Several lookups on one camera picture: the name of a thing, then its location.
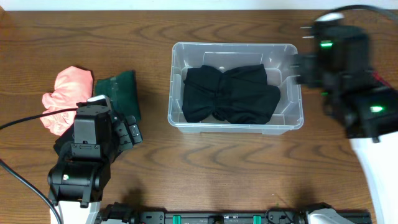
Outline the red plaid flannel shirt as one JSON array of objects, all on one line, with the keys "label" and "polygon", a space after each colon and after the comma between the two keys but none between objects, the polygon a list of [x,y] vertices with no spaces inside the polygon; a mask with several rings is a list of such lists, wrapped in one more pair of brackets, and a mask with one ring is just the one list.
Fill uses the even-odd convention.
[{"label": "red plaid flannel shirt", "polygon": [[373,79],[380,84],[380,86],[386,87],[386,88],[392,88],[392,85],[387,82],[383,77],[380,76],[380,74],[377,71],[373,71],[372,73]]}]

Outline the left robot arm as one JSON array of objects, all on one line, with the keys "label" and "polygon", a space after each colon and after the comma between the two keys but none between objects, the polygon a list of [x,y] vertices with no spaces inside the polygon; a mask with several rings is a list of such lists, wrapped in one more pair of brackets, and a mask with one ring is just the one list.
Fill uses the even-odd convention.
[{"label": "left robot arm", "polygon": [[111,164],[122,152],[142,142],[133,115],[105,105],[84,104],[73,126],[59,139],[58,161],[48,174],[53,222],[95,223]]}]

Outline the large black garment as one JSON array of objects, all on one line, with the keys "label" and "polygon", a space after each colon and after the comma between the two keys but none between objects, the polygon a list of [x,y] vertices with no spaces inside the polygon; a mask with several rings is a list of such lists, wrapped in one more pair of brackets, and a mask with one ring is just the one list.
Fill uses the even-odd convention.
[{"label": "large black garment", "polygon": [[183,82],[182,111],[189,123],[213,116],[231,124],[266,124],[281,98],[262,64],[225,72],[207,65],[189,68]]}]

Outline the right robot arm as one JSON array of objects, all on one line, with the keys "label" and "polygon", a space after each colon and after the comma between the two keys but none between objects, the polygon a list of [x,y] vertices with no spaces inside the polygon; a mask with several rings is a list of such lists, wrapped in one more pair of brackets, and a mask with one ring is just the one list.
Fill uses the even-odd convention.
[{"label": "right robot arm", "polygon": [[314,51],[294,56],[297,83],[323,92],[365,173],[378,223],[397,223],[397,90],[373,69],[366,31],[316,20]]}]

